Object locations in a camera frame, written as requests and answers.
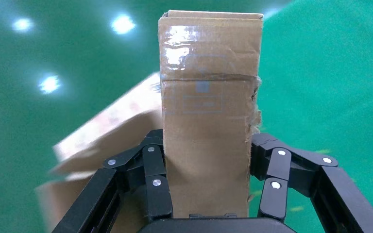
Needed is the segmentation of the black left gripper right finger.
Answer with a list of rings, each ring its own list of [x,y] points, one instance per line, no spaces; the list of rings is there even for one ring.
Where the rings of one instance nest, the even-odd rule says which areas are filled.
[[[288,190],[309,198],[327,233],[373,233],[373,207],[336,159],[252,136],[250,174],[263,181],[258,217],[283,222]]]

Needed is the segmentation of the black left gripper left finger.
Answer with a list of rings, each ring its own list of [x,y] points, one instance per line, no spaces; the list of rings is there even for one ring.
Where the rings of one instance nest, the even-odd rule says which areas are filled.
[[[171,218],[173,206],[167,180],[162,129],[152,130],[136,147],[106,159],[66,214],[55,233],[109,233],[124,196],[144,188],[149,222]]]

